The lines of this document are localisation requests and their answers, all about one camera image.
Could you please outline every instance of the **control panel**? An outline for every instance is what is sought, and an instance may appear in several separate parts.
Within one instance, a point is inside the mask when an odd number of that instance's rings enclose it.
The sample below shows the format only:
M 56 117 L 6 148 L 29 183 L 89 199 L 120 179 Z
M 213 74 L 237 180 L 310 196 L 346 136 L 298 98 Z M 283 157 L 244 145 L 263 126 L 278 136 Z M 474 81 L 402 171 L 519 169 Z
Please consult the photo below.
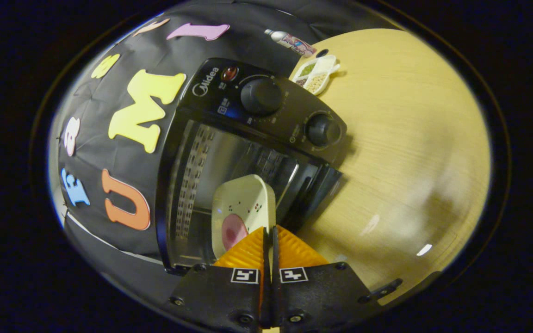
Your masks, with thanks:
M 268 70 L 212 58 L 191 78 L 178 108 L 208 112 L 333 162 L 347 125 L 318 97 Z

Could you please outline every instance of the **black knob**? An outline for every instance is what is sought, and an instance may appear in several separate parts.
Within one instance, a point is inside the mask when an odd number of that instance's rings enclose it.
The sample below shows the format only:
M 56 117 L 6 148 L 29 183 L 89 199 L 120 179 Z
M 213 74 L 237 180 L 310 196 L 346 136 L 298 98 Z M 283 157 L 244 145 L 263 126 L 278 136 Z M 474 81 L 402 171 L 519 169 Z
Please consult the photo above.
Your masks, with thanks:
M 252 114 L 268 116 L 283 102 L 281 88 L 269 78 L 251 80 L 242 88 L 242 105 Z
M 307 139 L 315 146 L 330 145 L 341 138 L 341 127 L 326 114 L 313 116 L 305 126 L 307 127 L 305 131 Z

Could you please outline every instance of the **midea logo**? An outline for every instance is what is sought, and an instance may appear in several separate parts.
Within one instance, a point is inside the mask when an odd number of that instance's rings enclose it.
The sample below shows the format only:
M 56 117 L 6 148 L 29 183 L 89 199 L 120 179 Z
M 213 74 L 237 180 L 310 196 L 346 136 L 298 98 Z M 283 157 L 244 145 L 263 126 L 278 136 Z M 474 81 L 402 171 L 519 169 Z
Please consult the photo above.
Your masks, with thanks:
M 217 67 L 214 67 L 211 70 L 211 73 L 205 76 L 205 79 L 203 80 L 203 82 L 192 86 L 192 94 L 197 97 L 203 97 L 207 95 L 207 91 L 209 91 L 209 84 L 211 84 L 211 81 L 217 75 L 218 71 L 219 69 Z

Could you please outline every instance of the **wooden table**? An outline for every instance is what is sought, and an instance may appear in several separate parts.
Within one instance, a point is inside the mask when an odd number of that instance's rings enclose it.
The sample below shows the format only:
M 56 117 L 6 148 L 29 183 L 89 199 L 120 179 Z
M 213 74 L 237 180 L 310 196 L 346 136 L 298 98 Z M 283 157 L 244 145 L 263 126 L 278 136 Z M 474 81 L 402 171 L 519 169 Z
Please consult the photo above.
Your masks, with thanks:
M 476 226 L 490 178 L 482 112 L 459 74 L 407 32 L 353 31 L 314 46 L 341 65 L 319 97 L 347 123 L 346 183 L 298 236 L 347 261 L 371 290 L 402 278 L 387 304 L 446 268 Z

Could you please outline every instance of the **bottle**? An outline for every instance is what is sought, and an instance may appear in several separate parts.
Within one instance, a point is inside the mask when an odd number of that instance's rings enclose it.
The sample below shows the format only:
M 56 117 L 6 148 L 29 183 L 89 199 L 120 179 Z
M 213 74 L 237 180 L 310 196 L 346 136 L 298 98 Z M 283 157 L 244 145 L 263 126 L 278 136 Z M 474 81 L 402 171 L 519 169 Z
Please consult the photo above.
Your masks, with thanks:
M 265 34 L 271 36 L 271 39 L 277 44 L 281 44 L 288 49 L 294 50 L 296 53 L 303 55 L 306 58 L 311 57 L 316 52 L 315 47 L 285 31 L 272 31 L 271 29 L 266 29 Z

